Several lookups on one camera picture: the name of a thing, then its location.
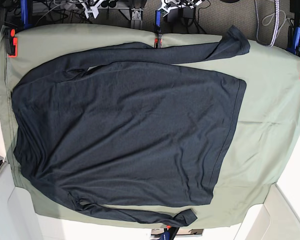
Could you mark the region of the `green table cloth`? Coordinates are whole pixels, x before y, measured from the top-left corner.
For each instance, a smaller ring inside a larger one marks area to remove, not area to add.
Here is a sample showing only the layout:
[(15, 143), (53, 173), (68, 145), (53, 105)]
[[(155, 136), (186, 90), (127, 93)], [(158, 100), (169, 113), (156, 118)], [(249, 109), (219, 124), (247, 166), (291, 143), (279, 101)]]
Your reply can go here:
[[(42, 216), (116, 227), (139, 223), (89, 217), (65, 208), (36, 190), (20, 173), (12, 153), (17, 139), (10, 95), (31, 69), (59, 56), (105, 46), (141, 42), (154, 44), (149, 31), (92, 24), (57, 24), (18, 33), (18, 55), (6, 54), (0, 36), (0, 155), (6, 156), (14, 184), (31, 195)], [(228, 227), (240, 223), (248, 209), (265, 200), (284, 171), (300, 136), (300, 58), (278, 47), (250, 41), (247, 54), (192, 64), (246, 82), (238, 123), (223, 160), (210, 204), (194, 206), (192, 228)]]

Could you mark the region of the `dark navy long-sleeve shirt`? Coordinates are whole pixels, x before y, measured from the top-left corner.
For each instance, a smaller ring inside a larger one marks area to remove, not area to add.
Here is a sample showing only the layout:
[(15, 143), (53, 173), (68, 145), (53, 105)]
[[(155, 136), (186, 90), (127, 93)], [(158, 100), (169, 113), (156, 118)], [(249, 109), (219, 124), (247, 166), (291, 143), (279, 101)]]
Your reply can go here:
[(218, 42), (133, 42), (32, 69), (11, 93), (21, 174), (90, 217), (189, 226), (213, 198), (247, 85), (187, 64), (249, 50), (232, 26)]

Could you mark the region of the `bottom centre orange-black clamp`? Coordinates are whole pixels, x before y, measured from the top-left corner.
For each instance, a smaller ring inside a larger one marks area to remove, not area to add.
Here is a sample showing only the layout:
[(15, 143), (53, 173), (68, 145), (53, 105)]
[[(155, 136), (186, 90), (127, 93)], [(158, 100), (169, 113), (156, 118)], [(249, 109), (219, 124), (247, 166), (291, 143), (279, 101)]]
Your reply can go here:
[(179, 227), (167, 226), (167, 228), (164, 229), (164, 232), (160, 235), (159, 240), (174, 240), (179, 229)]

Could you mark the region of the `black power adapter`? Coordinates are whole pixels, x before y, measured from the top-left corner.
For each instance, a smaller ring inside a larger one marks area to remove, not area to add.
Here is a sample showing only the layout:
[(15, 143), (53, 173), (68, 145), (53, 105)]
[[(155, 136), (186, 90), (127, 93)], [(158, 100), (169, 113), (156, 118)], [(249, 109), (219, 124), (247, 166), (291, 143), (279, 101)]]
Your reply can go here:
[(183, 10), (181, 8), (172, 9), (165, 17), (164, 20), (169, 24), (176, 24), (181, 20)]

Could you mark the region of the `grey metal bracket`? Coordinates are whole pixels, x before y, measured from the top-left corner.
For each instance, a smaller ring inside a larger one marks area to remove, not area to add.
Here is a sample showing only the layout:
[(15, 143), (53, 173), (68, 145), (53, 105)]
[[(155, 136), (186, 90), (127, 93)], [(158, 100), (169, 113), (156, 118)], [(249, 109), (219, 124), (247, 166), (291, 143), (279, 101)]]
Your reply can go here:
[(130, 27), (135, 30), (143, 28), (143, 9), (132, 8), (130, 10)]

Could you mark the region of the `top left orange-black clamp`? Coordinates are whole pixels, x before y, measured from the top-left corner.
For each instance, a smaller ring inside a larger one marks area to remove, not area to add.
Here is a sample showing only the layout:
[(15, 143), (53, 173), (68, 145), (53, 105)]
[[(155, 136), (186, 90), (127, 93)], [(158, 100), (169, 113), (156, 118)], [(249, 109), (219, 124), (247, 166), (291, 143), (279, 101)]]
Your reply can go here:
[(16, 37), (16, 30), (14, 28), (5, 28), (3, 36), (8, 57), (16, 58), (18, 56), (18, 38)]

